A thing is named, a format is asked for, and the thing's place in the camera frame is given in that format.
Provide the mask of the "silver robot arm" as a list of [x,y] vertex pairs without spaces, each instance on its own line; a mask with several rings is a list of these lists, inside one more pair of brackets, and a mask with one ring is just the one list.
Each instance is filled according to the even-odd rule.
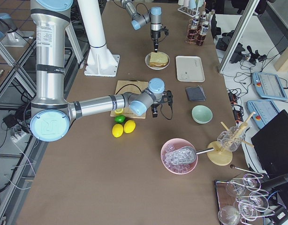
[[[151,109],[154,117],[164,103],[172,105],[173,95],[165,90],[162,79],[153,78],[138,94],[125,92],[85,101],[68,102],[64,98],[65,36],[71,26],[70,0],[33,0],[31,17],[37,26],[37,92],[31,101],[32,134],[45,142],[61,139],[75,120],[97,113],[128,107],[135,115]],[[80,0],[86,34],[90,44],[86,75],[116,76],[119,55],[113,55],[106,45],[99,3]]]
[[139,30],[147,24],[151,26],[151,39],[153,41],[154,52],[157,53],[159,49],[159,39],[161,33],[165,34],[166,38],[169,35],[169,30],[162,24],[162,8],[152,7],[147,10],[147,13],[140,14],[131,0],[122,0],[121,6],[128,12],[131,17],[131,24],[134,30]]

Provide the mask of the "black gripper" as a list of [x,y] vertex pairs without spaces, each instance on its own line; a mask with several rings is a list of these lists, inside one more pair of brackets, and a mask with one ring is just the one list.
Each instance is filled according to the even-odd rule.
[[159,105],[162,105],[164,103],[167,103],[171,108],[173,107],[173,94],[170,90],[164,91],[162,94],[161,99],[156,100],[152,105],[152,117],[156,118],[158,116],[158,110],[157,107]]
[[166,27],[164,28],[160,28],[159,30],[151,30],[151,38],[153,40],[153,46],[154,46],[154,52],[157,53],[158,52],[158,48],[159,48],[159,38],[161,37],[161,33],[164,32],[165,36],[169,35],[169,29],[167,29]]

